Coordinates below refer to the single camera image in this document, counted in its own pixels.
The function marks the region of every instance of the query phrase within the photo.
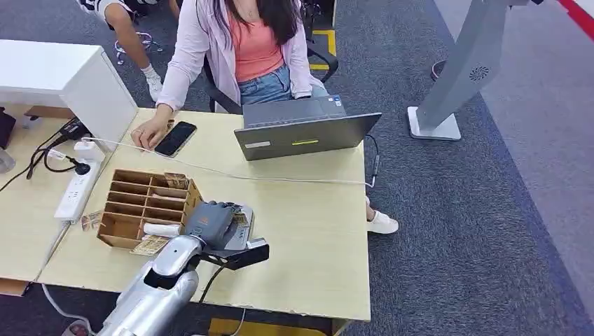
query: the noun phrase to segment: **white sneaker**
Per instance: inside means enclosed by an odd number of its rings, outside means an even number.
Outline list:
[[[161,84],[161,77],[159,75],[152,75],[146,77],[146,83],[148,84],[148,93],[151,94],[153,102],[157,102],[163,90],[163,84]]]
[[[365,196],[367,205],[369,205],[369,198]],[[391,219],[387,214],[375,210],[375,216],[370,222],[367,222],[367,231],[388,235],[398,231],[398,221]]]

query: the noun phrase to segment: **white cable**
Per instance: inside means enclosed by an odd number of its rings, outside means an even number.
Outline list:
[[[155,155],[158,155],[160,158],[166,159],[166,160],[171,160],[171,161],[175,161],[175,162],[179,162],[179,163],[183,163],[185,165],[188,166],[192,166],[198,169],[203,169],[203,170],[207,170],[209,172],[213,172],[213,173],[217,173],[217,174],[221,174],[227,177],[230,177],[232,179],[239,179],[239,180],[253,180],[253,181],[283,181],[283,182],[301,182],[301,183],[332,183],[332,184],[354,184],[354,185],[365,185],[368,186],[369,188],[373,188],[374,183],[369,184],[367,182],[358,182],[358,181],[341,181],[341,180],[306,180],[306,179],[298,179],[298,178],[263,178],[263,177],[250,177],[250,176],[241,176],[241,175],[234,175],[234,174],[229,174],[229,173],[225,173],[224,171],[220,171],[220,170],[216,170],[216,169],[212,169],[212,168],[208,168],[208,167],[203,167],[203,166],[199,166],[197,164],[193,164],[193,163],[188,163],[188,162],[184,162],[181,160],[178,160],[176,158],[173,157],[166,157],[163,155],[159,155],[157,152],[153,151],[153,150],[149,150],[149,149],[145,149],[142,147],[138,147],[138,146],[134,146],[134,145],[130,145],[128,143],[121,143],[121,142],[117,142],[117,141],[111,141],[111,140],[106,140],[106,139],[101,139],[101,138],[90,138],[90,137],[83,137],[82,138],[83,141],[89,141],[89,140],[95,140],[95,141],[104,141],[110,144],[118,144],[118,145],[122,145],[122,146],[126,146],[126,147],[131,147],[131,148],[136,148],[139,149],[141,151],[145,151],[148,153],[152,153]]]
[[[46,294],[46,298],[48,298],[48,301],[52,304],[52,306],[54,306],[54,308],[56,309],[56,311],[58,313],[60,313],[60,315],[62,315],[63,317],[71,318],[71,319],[83,320],[85,322],[85,324],[87,325],[87,331],[89,332],[89,335],[91,335],[91,336],[96,335],[96,333],[91,330],[91,323],[89,322],[88,318],[86,318],[84,316],[66,313],[65,311],[62,310],[62,308],[60,308],[60,306],[57,305],[56,301],[54,301],[52,295],[50,295],[50,292],[44,283],[41,284],[41,287],[43,289],[43,293]]]
[[[63,222],[62,229],[57,233],[57,235],[55,235],[54,241],[50,245],[50,247],[48,249],[48,252],[46,254],[46,258],[43,261],[43,265],[41,266],[41,269],[39,270],[39,273],[37,274],[37,276],[35,277],[35,279],[33,280],[33,282],[37,282],[37,279],[41,276],[41,272],[46,267],[46,265],[50,262],[50,259],[52,258],[55,250],[57,249],[58,245],[60,244],[60,242],[62,241],[62,239],[66,235],[66,232],[68,231],[68,228],[70,228],[70,225],[71,225],[71,222],[69,222],[69,221]],[[43,294],[46,295],[46,298],[48,299],[48,301],[51,303],[51,305],[54,307],[54,309],[56,309],[56,311],[60,315],[62,315],[63,317],[70,318],[70,319],[77,319],[77,320],[84,321],[85,324],[87,325],[87,330],[89,332],[89,335],[90,336],[95,336],[96,335],[96,333],[93,332],[92,329],[91,329],[91,323],[89,322],[89,319],[88,318],[86,318],[84,316],[79,316],[79,315],[74,315],[74,314],[68,314],[68,313],[66,313],[64,310],[62,310],[62,308],[60,308],[60,306],[57,305],[56,301],[54,300],[54,298],[52,297],[52,295],[50,295],[50,291],[48,290],[48,288],[46,287],[46,285],[44,283],[41,284],[41,288],[43,289]]]
[[[235,332],[233,334],[231,334],[230,336],[238,336],[240,334],[240,329],[243,324],[243,320],[245,320],[245,311],[246,310],[247,309],[245,309],[245,308],[243,309],[242,320],[240,321],[240,324],[237,326],[237,329],[235,329]]]

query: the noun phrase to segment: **laptop lid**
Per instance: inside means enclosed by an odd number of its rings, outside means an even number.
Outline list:
[[[381,113],[349,115],[235,130],[247,160],[278,158],[358,146]]]

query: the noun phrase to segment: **floor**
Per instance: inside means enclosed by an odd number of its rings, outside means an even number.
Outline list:
[[[435,0],[451,34],[470,0]],[[482,90],[590,317],[594,316],[594,41],[556,1],[508,15],[501,73]]]
[[[112,34],[71,1],[0,0],[0,8],[0,39],[100,44],[113,57]],[[439,9],[432,0],[338,4],[340,68],[326,86],[341,95],[350,113],[384,113],[373,130],[380,143],[380,176],[368,193],[373,206],[401,223],[396,234],[369,236],[372,321],[355,323],[346,334],[594,335],[570,267],[548,233],[530,180],[525,182],[514,162],[513,147],[502,136],[507,133],[485,103],[488,97],[477,95],[460,109],[462,141],[408,135],[406,107],[428,93],[429,68],[452,45]],[[165,3],[141,26],[166,47],[151,54],[163,74],[175,32]],[[129,62],[117,69],[138,105],[151,106],[140,72]],[[197,81],[185,109],[206,108]],[[369,146],[369,164],[373,155]],[[88,315],[95,328],[115,298],[51,290],[65,308]],[[59,335],[67,325],[38,286],[24,298],[0,298],[0,312],[0,336]],[[209,316],[239,314],[192,304],[168,335],[204,332]],[[247,319],[327,328],[318,318],[257,311]]]

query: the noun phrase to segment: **sticker on laptop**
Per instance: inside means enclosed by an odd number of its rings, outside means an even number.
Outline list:
[[[299,146],[299,145],[310,145],[310,144],[317,144],[319,142],[318,139],[310,139],[310,140],[300,140],[300,141],[293,141],[291,145]]]
[[[270,141],[246,143],[244,146],[245,146],[246,149],[258,148],[258,147],[266,147],[266,146],[270,146]]]

